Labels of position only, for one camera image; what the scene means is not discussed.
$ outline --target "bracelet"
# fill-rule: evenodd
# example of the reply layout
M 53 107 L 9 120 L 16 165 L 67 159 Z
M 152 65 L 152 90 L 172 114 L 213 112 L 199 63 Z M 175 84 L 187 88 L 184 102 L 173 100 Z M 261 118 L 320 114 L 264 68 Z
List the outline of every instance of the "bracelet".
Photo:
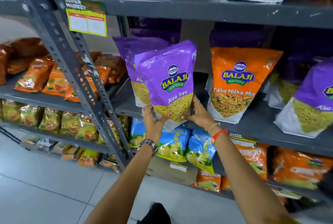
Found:
M 210 134 L 210 131 L 212 130 L 212 128 L 214 128 L 214 126 L 216 125 L 220 125 L 220 123 L 215 123 L 213 126 L 211 126 L 210 130 L 208 130 L 208 134 Z
M 222 129 L 222 130 L 220 130 L 219 132 L 217 132 L 215 135 L 213 135 L 213 136 L 211 137 L 211 142 L 212 142 L 213 144 L 215 144 L 216 138 L 217 138 L 221 133 L 226 133 L 226 134 L 228 135 L 228 130 L 225 128 L 225 129 Z

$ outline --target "perforated metal upright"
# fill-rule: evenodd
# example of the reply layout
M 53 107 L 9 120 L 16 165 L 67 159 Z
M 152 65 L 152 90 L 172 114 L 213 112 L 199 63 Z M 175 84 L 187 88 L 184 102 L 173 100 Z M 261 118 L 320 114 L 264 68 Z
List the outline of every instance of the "perforated metal upright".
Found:
M 62 68 L 65 78 L 77 94 L 83 108 L 92 118 L 98 132 L 103 137 L 109 148 L 109 154 L 114 154 L 122 170 L 125 169 L 131 158 L 133 157 L 130 147 L 127 144 L 125 135 L 122 131 L 120 122 L 118 121 L 110 100 L 106 94 L 102 81 L 97 73 L 96 67 L 89 54 L 89 49 L 81 33 L 70 32 L 71 37 L 84 61 L 94 84 L 98 90 L 101 100 L 98 101 L 94 92 L 90 88 L 88 81 L 81 69 L 81 64 L 71 49 L 64 32 L 58 23 L 56 16 L 52 11 L 52 7 L 48 0 L 18 0 L 22 8 L 25 10 L 27 17 L 32 27 L 39 34 L 49 53 L 55 62 Z M 67 17 L 64 13 L 64 6 L 61 0 L 55 0 L 59 7 L 61 16 L 68 26 Z M 109 116 L 114 121 L 117 132 L 125 149 L 128 153 L 128 158 L 122 152 L 114 134 L 107 122 L 105 114 L 107 110 Z

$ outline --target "white thread bracelet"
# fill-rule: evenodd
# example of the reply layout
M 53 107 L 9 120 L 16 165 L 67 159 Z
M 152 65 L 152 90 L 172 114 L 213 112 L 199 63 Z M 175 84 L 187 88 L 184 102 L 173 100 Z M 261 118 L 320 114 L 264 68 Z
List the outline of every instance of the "white thread bracelet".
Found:
M 216 125 L 220 125 L 220 123 L 215 123 L 213 126 L 211 126 L 210 130 L 208 131 L 208 134 L 210 134 L 210 131 L 212 130 L 212 128 L 214 128 L 214 126 Z

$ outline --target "right hand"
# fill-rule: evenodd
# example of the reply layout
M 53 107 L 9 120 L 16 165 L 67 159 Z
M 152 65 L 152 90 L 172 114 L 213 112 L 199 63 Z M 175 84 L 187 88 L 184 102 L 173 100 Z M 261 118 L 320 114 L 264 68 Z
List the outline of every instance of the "right hand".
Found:
M 206 131 L 210 130 L 211 127 L 216 123 L 214 119 L 210 116 L 207 110 L 200 103 L 198 98 L 193 95 L 192 104 L 194 105 L 195 114 L 184 115 L 181 117 L 182 120 L 191 120 L 198 126 L 203 127 Z

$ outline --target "hand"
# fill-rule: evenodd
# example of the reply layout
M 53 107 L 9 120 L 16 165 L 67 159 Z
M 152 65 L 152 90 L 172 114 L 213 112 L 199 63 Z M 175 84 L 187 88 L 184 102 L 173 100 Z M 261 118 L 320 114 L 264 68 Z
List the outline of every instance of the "hand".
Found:
M 151 139 L 155 144 L 158 144 L 161 138 L 163 125 L 170 119 L 171 113 L 162 116 L 160 120 L 156 120 L 151 112 L 152 105 L 142 108 L 144 127 L 146 129 L 146 139 Z
M 216 123 L 214 119 L 210 116 L 207 110 L 200 103 L 198 98 L 193 95 L 192 105 L 194 105 L 194 115 L 184 115 L 181 117 L 183 120 L 191 120 L 195 122 L 198 126 L 203 127 L 206 131 Z

